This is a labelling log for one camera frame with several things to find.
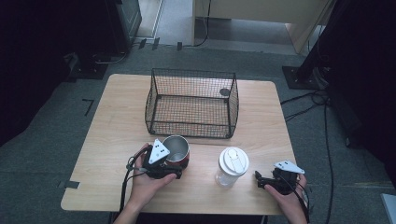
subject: person's arm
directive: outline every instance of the person's arm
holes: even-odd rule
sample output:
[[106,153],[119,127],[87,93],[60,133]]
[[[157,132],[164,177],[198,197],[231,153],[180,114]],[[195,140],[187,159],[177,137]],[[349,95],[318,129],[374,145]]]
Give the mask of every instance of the person's arm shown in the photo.
[[[299,175],[300,181],[299,184],[305,188],[306,186],[306,179],[304,175]],[[279,205],[280,209],[282,210],[285,217],[288,219],[290,224],[305,224],[305,214],[303,208],[300,205],[300,202],[297,196],[294,193],[288,195],[282,195],[276,189],[274,189],[270,185],[265,185],[265,189],[274,197]],[[296,188],[297,193],[300,197],[303,197],[303,190],[301,187]]]
[[[142,167],[144,156],[145,155],[142,155],[136,160],[134,167]],[[134,175],[139,174],[141,174],[141,172],[134,171]],[[149,203],[155,193],[172,182],[176,177],[175,174],[167,175],[162,179],[152,179],[148,175],[134,177],[131,196],[114,224],[135,224],[140,211]]]

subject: electrical cord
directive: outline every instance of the electrical cord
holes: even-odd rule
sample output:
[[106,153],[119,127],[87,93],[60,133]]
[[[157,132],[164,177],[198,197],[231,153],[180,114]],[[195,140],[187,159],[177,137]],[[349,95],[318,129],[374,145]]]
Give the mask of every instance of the electrical cord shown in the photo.
[[[282,101],[282,102],[280,103],[281,105],[283,105],[283,104],[285,104],[285,103],[288,103],[288,102],[291,102],[291,101],[295,101],[295,100],[304,98],[305,96],[311,96],[311,100],[312,100],[312,102],[314,103],[313,105],[311,105],[310,107],[308,107],[307,109],[305,109],[305,110],[303,110],[303,111],[300,111],[300,112],[297,112],[297,113],[295,113],[295,114],[291,114],[291,115],[286,116],[286,117],[285,117],[285,121],[288,122],[288,121],[290,121],[291,119],[294,119],[295,117],[297,117],[297,116],[299,116],[299,115],[302,115],[302,114],[308,112],[309,110],[311,110],[311,109],[317,107],[318,105],[325,105],[326,99],[323,97],[323,95],[320,95],[319,92],[322,92],[322,91],[313,91],[313,92],[309,92],[309,93],[306,93],[306,94],[301,95],[301,96],[293,97],[293,98],[291,98],[291,99],[289,99],[289,100]],[[315,97],[319,97],[321,101],[320,101],[320,102],[316,101],[316,100],[315,100]]]
[[122,61],[126,56],[126,53],[123,53],[122,57],[116,61],[110,61],[110,62],[100,62],[100,61],[96,61],[95,63],[99,63],[99,64],[112,64],[112,63],[119,63],[120,61]]
[[206,42],[207,37],[209,36],[209,15],[210,15],[210,5],[211,4],[212,4],[212,0],[209,0],[209,7],[207,8],[207,17],[206,17],[206,36],[205,36],[205,39],[200,44],[194,45],[194,47],[200,47],[201,45],[203,45]]
[[120,200],[120,212],[122,212],[124,204],[125,204],[125,191],[126,191],[126,186],[128,184],[129,179],[131,179],[132,177],[138,176],[138,175],[132,175],[131,177],[129,176],[129,173],[131,172],[131,170],[133,170],[132,168],[134,167],[134,163],[136,162],[137,158],[139,158],[143,153],[145,153],[148,150],[147,147],[144,147],[142,149],[140,149],[140,151],[138,151],[133,157],[129,158],[128,160],[128,164],[127,164],[127,172],[125,174],[124,177],[124,181],[122,182],[122,190],[121,190],[121,200]]
[[[298,112],[298,113],[296,113],[294,115],[290,115],[290,116],[285,117],[285,119],[289,118],[286,121],[289,121],[289,120],[297,117],[298,115],[306,113],[312,107],[316,107],[318,105],[324,105],[324,129],[325,129],[324,132],[325,132],[325,138],[326,138],[326,149],[327,149],[327,156],[328,156],[328,160],[329,160],[330,177],[331,177],[329,208],[328,208],[328,213],[327,213],[326,222],[325,222],[326,224],[328,224],[329,221],[330,221],[331,214],[332,214],[332,198],[333,198],[333,195],[334,195],[334,172],[333,172],[333,168],[332,168],[332,157],[331,157],[330,147],[329,147],[329,132],[328,132],[328,124],[327,124],[327,106],[328,106],[328,103],[329,103],[330,99],[328,97],[325,98],[323,95],[319,95],[318,92],[320,92],[320,91],[313,91],[313,92],[309,92],[309,93],[301,95],[301,96],[293,97],[293,98],[291,98],[289,100],[285,100],[285,101],[281,102],[280,104],[283,105],[285,103],[288,103],[288,102],[291,102],[291,101],[295,101],[295,100],[304,98],[305,96],[309,96],[309,95],[311,96],[311,100],[314,102],[314,105],[312,105],[308,109],[306,109],[304,111],[301,111],[301,112]],[[315,101],[314,100],[315,96],[319,96],[322,101],[321,102]]]
[[326,149],[327,149],[327,158],[329,159],[329,167],[330,167],[330,177],[331,177],[331,188],[330,188],[330,200],[329,200],[329,209],[327,212],[326,224],[330,221],[330,216],[332,214],[332,197],[334,195],[334,172],[332,170],[332,157],[330,155],[330,147],[329,147],[329,133],[327,130],[327,103],[329,100],[326,101],[324,105],[324,133],[326,138]]

